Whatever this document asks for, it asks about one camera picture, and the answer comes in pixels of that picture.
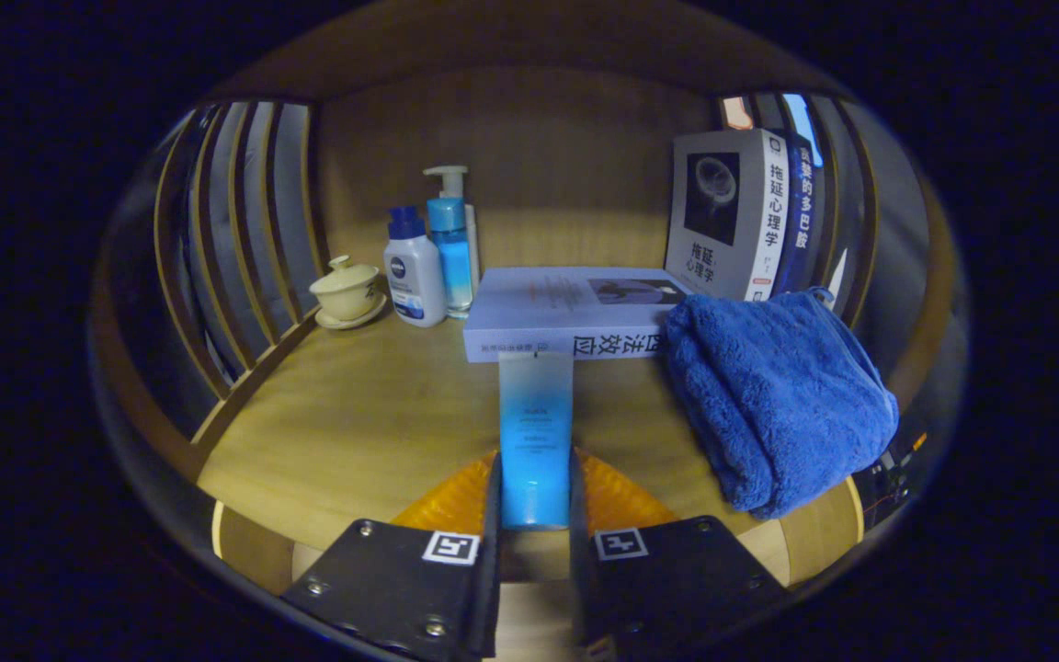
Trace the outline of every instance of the blue book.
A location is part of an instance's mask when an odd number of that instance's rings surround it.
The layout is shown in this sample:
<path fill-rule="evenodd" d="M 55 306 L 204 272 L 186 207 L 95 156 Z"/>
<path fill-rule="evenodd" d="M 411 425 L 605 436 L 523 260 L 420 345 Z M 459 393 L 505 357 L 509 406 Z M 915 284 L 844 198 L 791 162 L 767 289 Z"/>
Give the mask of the blue book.
<path fill-rule="evenodd" d="M 665 314 L 688 294 L 662 268 L 488 268 L 463 326 L 465 355 L 470 363 L 501 352 L 652 356 Z"/>
<path fill-rule="evenodd" d="M 823 185 L 819 169 L 811 164 L 811 144 L 797 136 L 787 137 L 791 172 L 791 204 L 774 294 L 797 292 L 811 285 L 811 219 L 815 217 L 815 187 Z"/>

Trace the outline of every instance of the blue towel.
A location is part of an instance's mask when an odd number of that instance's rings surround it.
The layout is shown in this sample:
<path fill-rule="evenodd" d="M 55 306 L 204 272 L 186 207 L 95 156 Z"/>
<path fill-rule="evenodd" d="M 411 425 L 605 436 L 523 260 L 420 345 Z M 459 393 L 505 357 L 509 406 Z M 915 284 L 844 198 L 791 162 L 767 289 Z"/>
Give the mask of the blue towel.
<path fill-rule="evenodd" d="M 885 452 L 894 394 L 816 297 L 688 297 L 665 319 L 668 370 L 726 500 L 782 517 Z"/>

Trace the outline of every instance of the blue tube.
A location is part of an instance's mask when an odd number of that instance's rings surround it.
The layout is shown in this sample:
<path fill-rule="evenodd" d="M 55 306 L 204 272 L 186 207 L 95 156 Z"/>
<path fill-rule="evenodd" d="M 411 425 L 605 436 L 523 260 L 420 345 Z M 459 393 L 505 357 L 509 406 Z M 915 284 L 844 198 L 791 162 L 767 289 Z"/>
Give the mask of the blue tube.
<path fill-rule="evenodd" d="M 501 525 L 530 532 L 567 529 L 575 357 L 503 353 L 500 361 Z"/>

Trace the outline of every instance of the book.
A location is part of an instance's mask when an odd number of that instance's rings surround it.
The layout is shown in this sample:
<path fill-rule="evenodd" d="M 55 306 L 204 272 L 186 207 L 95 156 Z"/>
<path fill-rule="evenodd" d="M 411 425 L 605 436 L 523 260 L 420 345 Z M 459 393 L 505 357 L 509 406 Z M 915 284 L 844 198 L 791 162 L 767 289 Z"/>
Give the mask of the book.
<path fill-rule="evenodd" d="M 811 144 L 797 136 L 787 137 L 790 148 L 791 204 L 787 234 L 773 292 L 797 292 L 811 285 L 811 217 L 814 215 L 815 168 L 811 164 Z"/>
<path fill-rule="evenodd" d="M 465 355 L 470 363 L 501 352 L 652 356 L 665 314 L 689 293 L 661 268 L 488 268 L 463 326 Z"/>
<path fill-rule="evenodd" d="M 772 297 L 791 204 L 787 150 L 767 129 L 674 139 L 665 271 L 695 293 Z"/>

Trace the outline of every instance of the saucer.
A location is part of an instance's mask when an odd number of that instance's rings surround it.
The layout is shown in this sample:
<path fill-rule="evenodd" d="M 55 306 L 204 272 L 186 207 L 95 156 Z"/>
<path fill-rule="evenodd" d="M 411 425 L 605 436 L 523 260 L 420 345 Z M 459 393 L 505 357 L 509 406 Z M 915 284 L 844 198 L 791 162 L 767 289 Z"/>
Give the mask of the saucer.
<path fill-rule="evenodd" d="M 324 309 L 317 310 L 317 323 L 318 326 L 323 328 L 333 328 L 336 332 L 342 330 L 342 328 L 353 328 L 354 326 L 361 326 L 370 320 L 378 317 L 382 312 L 382 307 L 387 306 L 387 294 L 381 294 L 379 297 L 379 302 L 372 307 L 369 312 L 362 315 L 361 317 L 356 317 L 354 319 L 347 319 L 344 322 L 342 320 L 331 317 L 331 315 L 324 312 Z"/>

